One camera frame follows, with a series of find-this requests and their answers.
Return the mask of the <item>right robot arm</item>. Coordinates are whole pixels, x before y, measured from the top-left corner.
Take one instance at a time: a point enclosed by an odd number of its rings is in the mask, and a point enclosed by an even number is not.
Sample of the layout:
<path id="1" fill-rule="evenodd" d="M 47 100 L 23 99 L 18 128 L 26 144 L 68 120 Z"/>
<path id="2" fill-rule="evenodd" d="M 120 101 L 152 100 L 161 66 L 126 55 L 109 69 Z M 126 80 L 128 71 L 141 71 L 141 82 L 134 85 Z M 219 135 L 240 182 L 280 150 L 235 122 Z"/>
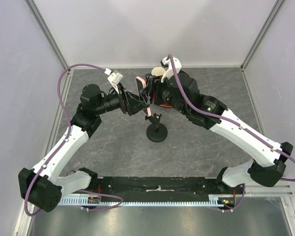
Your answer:
<path id="1" fill-rule="evenodd" d="M 228 193 L 241 184 L 255 182 L 274 187 L 283 179 L 286 160 L 293 150 L 288 143 L 275 142 L 239 119 L 223 102 L 201 94 L 195 79 L 179 72 L 168 77 L 136 77 L 139 97 L 150 105 L 167 104 L 194 125 L 219 134 L 251 156 L 235 167 L 224 167 L 215 181 L 216 190 Z"/>

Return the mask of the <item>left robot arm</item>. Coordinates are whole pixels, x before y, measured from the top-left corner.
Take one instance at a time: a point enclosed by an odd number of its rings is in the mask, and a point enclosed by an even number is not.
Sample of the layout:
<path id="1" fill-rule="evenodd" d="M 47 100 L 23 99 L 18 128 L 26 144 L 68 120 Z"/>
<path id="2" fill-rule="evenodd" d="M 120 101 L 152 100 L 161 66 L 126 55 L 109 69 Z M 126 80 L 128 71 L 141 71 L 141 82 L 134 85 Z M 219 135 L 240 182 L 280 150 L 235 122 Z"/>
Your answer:
<path id="1" fill-rule="evenodd" d="M 137 94 L 118 84 L 113 92 L 105 94 L 96 84 L 83 88 L 76 114 L 69 121 L 63 137 L 33 168 L 23 168 L 18 174 L 21 197 L 39 209 L 50 212 L 60 200 L 81 189 L 94 193 L 98 188 L 97 173 L 80 168 L 62 177 L 63 168 L 73 154 L 95 133 L 102 120 L 100 115 L 121 109 L 133 115 L 148 107 L 151 94 L 145 81 L 136 79 Z"/>

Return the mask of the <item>black phone stand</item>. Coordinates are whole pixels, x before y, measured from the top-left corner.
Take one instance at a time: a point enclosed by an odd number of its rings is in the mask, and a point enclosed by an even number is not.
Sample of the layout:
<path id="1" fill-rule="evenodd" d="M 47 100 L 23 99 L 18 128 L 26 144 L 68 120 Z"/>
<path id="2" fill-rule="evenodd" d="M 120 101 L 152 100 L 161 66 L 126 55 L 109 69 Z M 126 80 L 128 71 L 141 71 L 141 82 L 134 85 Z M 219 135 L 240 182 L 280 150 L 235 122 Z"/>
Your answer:
<path id="1" fill-rule="evenodd" d="M 168 136 L 167 127 L 160 122 L 161 117 L 161 114 L 156 113 L 152 116 L 145 115 L 145 120 L 149 120 L 151 122 L 147 128 L 146 135 L 148 139 L 154 143 L 160 143 Z"/>

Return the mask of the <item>phone with pink case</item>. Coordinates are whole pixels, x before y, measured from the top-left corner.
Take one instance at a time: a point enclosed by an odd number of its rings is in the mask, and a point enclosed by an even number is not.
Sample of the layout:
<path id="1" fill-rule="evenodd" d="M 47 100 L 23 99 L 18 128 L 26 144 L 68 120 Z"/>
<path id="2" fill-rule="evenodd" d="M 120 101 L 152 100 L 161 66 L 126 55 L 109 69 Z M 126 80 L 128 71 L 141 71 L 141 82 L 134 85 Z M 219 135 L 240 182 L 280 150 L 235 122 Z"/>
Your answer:
<path id="1" fill-rule="evenodd" d="M 151 116 L 150 95 L 149 95 L 149 91 L 145 90 L 147 88 L 147 83 L 145 79 L 141 77 L 136 77 L 135 81 L 136 81 L 139 98 L 141 101 L 143 101 L 147 105 L 147 108 L 144 108 L 143 112 L 145 113 L 146 116 L 150 117 Z"/>

